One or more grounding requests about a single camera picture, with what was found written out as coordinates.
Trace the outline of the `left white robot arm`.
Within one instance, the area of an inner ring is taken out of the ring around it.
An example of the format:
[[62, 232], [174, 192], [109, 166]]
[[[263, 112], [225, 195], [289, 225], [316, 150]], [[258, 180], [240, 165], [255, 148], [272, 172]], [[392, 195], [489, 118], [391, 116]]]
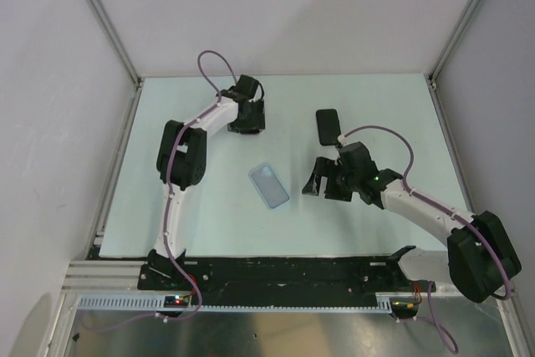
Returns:
[[156, 160], [164, 188], [164, 210], [158, 237], [147, 257], [147, 264], [165, 288], [179, 288], [185, 281], [186, 270], [178, 263], [185, 251], [180, 231], [192, 192], [206, 173], [208, 140], [222, 129], [258, 135], [265, 127], [262, 98], [222, 97], [187, 122], [166, 123]]

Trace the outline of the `dark phone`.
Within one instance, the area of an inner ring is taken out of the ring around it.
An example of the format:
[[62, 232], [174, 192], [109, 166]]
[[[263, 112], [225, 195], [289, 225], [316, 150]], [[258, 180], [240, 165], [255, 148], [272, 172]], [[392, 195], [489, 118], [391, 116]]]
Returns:
[[259, 135], [262, 130], [258, 129], [257, 127], [249, 127], [249, 126], [240, 126], [240, 125], [234, 125], [229, 124], [227, 126], [227, 130], [232, 133], [236, 133], [239, 135]]

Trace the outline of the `light blue phone case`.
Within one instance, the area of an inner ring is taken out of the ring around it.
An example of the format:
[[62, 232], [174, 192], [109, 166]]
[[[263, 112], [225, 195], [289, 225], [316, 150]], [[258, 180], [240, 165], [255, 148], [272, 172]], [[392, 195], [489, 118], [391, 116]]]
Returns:
[[249, 178], [269, 210], [276, 210], [290, 200], [275, 170], [264, 163], [249, 172]]

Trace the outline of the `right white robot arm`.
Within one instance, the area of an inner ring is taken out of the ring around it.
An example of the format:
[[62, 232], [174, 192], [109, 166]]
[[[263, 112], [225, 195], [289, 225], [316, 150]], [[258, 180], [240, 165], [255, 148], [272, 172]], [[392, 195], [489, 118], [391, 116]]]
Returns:
[[389, 266], [386, 280], [395, 290], [427, 280], [451, 283], [475, 303], [512, 296], [511, 280], [522, 264], [502, 221], [489, 211], [475, 214], [443, 205], [410, 189], [401, 174], [379, 170], [373, 161], [319, 157], [302, 193], [336, 201], [351, 201], [358, 194], [365, 204], [411, 221], [446, 247], [446, 258], [414, 248]]

